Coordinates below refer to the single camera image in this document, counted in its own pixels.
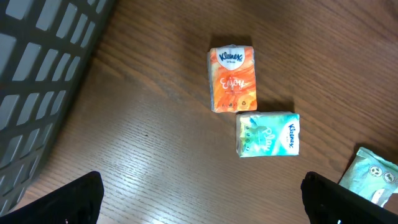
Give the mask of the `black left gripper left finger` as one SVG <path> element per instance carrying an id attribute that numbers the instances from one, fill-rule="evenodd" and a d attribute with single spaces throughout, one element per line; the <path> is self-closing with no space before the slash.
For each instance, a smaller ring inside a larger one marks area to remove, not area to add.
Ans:
<path id="1" fill-rule="evenodd" d="M 103 196 L 101 175 L 91 171 L 1 217 L 1 224 L 96 224 Z"/>

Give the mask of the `teal snack packet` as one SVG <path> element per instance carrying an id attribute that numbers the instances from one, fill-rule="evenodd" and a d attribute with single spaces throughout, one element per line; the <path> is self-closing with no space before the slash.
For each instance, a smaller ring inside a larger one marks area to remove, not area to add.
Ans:
<path id="1" fill-rule="evenodd" d="M 397 193 L 397 165 L 360 147 L 339 185 L 383 207 Z"/>

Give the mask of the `small orange tissue pack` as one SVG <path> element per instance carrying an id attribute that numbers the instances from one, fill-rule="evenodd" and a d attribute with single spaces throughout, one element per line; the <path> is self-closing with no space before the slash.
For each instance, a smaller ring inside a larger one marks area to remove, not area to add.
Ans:
<path id="1" fill-rule="evenodd" d="M 227 45 L 208 52 L 211 110 L 237 113 L 257 110 L 254 48 Z"/>

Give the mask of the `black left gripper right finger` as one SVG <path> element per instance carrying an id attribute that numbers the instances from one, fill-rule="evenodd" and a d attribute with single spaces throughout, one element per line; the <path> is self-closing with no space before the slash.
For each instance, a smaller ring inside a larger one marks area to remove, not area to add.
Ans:
<path id="1" fill-rule="evenodd" d="M 300 188 L 311 224 L 397 224 L 395 213 L 316 172 L 307 172 Z"/>

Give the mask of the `small teal tissue pack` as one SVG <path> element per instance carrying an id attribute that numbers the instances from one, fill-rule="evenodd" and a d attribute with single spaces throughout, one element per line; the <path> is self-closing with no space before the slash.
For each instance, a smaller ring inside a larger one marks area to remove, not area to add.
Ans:
<path id="1" fill-rule="evenodd" d="M 239 157 L 297 156 L 300 115 L 288 111 L 247 112 L 236 117 Z"/>

